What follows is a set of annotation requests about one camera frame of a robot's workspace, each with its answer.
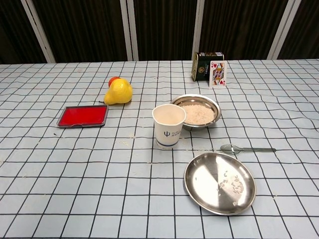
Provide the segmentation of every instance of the curtain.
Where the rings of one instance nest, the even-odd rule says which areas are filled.
[[[0,1],[0,64],[44,62],[21,1]]]
[[[319,1],[302,0],[279,59],[319,58]]]
[[[119,0],[33,0],[57,62],[127,60]]]
[[[134,0],[139,60],[190,60],[197,0]]]
[[[288,0],[206,0],[199,51],[266,59]]]

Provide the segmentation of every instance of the metal plate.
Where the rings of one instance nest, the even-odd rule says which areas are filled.
[[[213,121],[206,123],[206,124],[190,124],[190,123],[183,123],[183,128],[192,131],[192,130],[201,130],[204,129],[214,123],[216,123],[220,116],[221,116],[221,110],[219,105],[213,101],[211,98],[202,96],[202,95],[196,95],[196,94],[187,94],[178,96],[175,99],[171,101],[171,104],[177,105],[177,106],[190,106],[190,105],[202,105],[207,108],[210,108],[214,112],[214,119]]]
[[[186,167],[184,182],[197,204],[219,215],[243,212],[256,196],[255,181],[249,170],[223,153],[204,153],[193,158]]]

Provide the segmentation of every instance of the clear spoon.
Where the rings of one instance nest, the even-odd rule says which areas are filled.
[[[220,150],[228,154],[237,154],[240,152],[276,152],[275,148],[240,148],[233,144],[225,144]]]

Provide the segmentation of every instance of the red object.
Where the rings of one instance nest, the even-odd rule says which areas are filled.
[[[60,127],[92,127],[104,125],[107,106],[66,107],[58,122]]]
[[[118,76],[115,76],[115,77],[112,77],[111,79],[110,79],[110,81],[109,81],[109,87],[111,86],[111,83],[113,82],[113,81],[115,81],[116,79],[119,79],[120,77],[118,77]]]

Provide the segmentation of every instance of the metal bowl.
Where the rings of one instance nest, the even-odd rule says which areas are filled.
[[[204,209],[219,215],[235,215],[248,209],[256,197],[249,170],[223,153],[204,153],[191,160],[184,182],[190,197]]]
[[[209,123],[190,124],[190,123],[184,122],[183,128],[188,131],[204,129],[214,124],[215,122],[217,122],[221,115],[221,110],[218,104],[215,101],[213,101],[211,98],[202,96],[202,95],[188,94],[188,95],[178,96],[174,100],[172,100],[171,104],[178,105],[178,106],[202,105],[207,108],[211,108],[213,110],[214,119]]]

